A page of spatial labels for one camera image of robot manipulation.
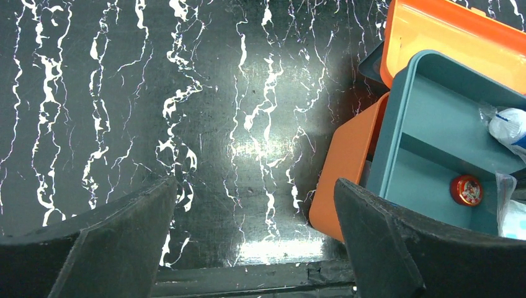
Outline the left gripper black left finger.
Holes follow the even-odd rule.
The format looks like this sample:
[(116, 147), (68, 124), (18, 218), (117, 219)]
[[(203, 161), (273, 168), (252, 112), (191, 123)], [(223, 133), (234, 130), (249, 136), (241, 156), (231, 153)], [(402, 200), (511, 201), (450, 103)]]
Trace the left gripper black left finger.
[(149, 297), (173, 218), (166, 176), (71, 219), (1, 237), (2, 297)]

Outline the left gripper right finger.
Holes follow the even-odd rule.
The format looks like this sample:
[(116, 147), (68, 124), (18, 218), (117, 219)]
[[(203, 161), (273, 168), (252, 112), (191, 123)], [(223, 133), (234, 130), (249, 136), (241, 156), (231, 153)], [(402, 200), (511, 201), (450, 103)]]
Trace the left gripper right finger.
[(338, 179), (334, 203), (360, 297), (524, 297), (525, 242), (458, 228)]

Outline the small red round cap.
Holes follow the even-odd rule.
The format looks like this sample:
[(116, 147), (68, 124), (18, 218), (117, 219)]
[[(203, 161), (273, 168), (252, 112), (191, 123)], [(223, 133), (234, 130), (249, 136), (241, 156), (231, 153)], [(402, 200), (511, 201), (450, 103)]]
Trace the small red round cap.
[(474, 176), (461, 175), (451, 181), (450, 195), (457, 204), (475, 207), (483, 199), (483, 187)]

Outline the teal bandage packet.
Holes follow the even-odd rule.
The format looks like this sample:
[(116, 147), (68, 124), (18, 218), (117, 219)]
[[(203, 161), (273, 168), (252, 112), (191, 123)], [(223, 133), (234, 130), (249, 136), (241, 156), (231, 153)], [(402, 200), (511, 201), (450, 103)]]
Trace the teal bandage packet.
[(525, 203), (513, 200), (517, 180), (496, 172), (497, 231), (500, 237), (525, 240)]

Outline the teal divided tray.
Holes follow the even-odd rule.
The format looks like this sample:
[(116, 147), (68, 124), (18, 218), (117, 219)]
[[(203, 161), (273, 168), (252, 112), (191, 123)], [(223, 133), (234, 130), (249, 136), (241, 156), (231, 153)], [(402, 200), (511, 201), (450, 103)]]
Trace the teal divided tray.
[[(440, 222), (496, 235), (496, 172), (525, 163), (489, 134), (479, 107), (524, 109), (524, 95), (434, 50), (415, 54), (390, 94), (367, 189)], [(479, 205), (452, 199), (450, 183), (461, 175), (481, 183)]]

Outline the small blue capped bottle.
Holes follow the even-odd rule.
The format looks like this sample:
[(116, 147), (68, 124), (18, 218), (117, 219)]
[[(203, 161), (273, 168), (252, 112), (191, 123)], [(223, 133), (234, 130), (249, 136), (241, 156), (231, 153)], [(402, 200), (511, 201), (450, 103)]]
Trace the small blue capped bottle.
[(489, 134), (525, 162), (525, 111), (483, 104), (479, 114)]

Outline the orange medicine box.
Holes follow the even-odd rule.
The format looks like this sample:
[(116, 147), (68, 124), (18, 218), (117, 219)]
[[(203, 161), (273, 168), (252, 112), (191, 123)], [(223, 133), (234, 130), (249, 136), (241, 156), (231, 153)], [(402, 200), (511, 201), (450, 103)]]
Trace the orange medicine box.
[[(525, 93), (525, 31), (488, 17), (483, 11), (452, 1), (392, 1), (385, 39), (359, 64), (359, 71), (379, 72), (379, 82), (392, 87), (395, 75), (419, 50), (433, 49), (476, 71)], [(373, 156), (390, 93), (342, 124), (328, 149), (309, 211), (313, 228), (343, 241), (334, 204), (339, 178), (354, 183), (365, 176)]]

